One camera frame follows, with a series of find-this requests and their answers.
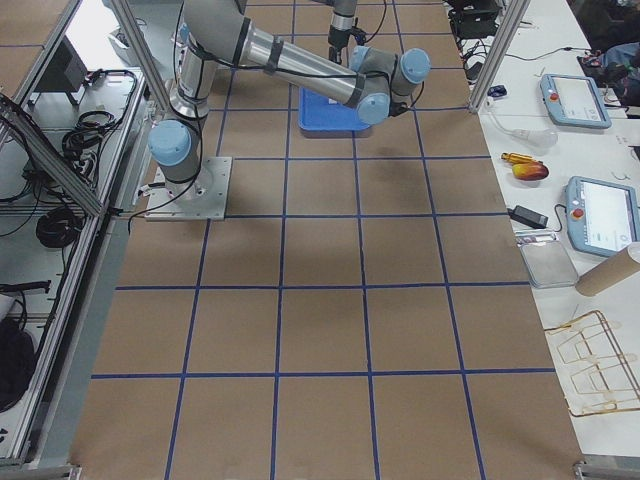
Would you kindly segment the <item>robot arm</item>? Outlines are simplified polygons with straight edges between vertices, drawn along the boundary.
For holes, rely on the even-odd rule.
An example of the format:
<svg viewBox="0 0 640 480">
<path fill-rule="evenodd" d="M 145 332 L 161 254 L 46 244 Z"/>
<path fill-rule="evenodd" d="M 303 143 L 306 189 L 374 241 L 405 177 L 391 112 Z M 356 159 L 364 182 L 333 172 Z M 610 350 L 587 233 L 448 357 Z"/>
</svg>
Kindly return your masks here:
<svg viewBox="0 0 640 480">
<path fill-rule="evenodd" d="M 259 29 L 243 1 L 186 1 L 183 20 L 188 41 L 177 84 L 171 90 L 171 117 L 149 134 L 149 149 L 173 189 L 190 186 L 202 174 L 198 148 L 208 116 L 207 99 L 220 65 L 258 70 L 316 92 L 356 111 L 376 125 L 404 113 L 409 97 L 431 70 L 419 48 L 402 54 L 370 46 L 353 49 L 347 65 L 337 60 L 345 48 L 356 4 L 332 2 L 330 58 Z"/>
<path fill-rule="evenodd" d="M 347 48 L 351 37 L 358 46 L 363 46 L 366 33 L 357 25 L 356 0 L 318 0 L 318 3 L 332 8 L 332 18 L 328 33 L 329 60 L 342 63 L 343 51 Z"/>
</svg>

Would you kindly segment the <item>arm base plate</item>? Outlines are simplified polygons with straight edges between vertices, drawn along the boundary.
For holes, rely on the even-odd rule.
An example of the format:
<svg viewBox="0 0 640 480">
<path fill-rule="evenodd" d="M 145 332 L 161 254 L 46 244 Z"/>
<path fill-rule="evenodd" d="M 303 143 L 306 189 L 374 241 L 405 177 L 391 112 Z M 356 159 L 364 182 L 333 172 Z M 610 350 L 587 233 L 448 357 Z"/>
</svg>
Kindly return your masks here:
<svg viewBox="0 0 640 480">
<path fill-rule="evenodd" d="M 224 220 L 232 164 L 231 157 L 205 157 L 199 177 L 177 200 L 173 199 L 181 193 L 177 185 L 152 189 L 144 217 L 149 221 Z"/>
</svg>

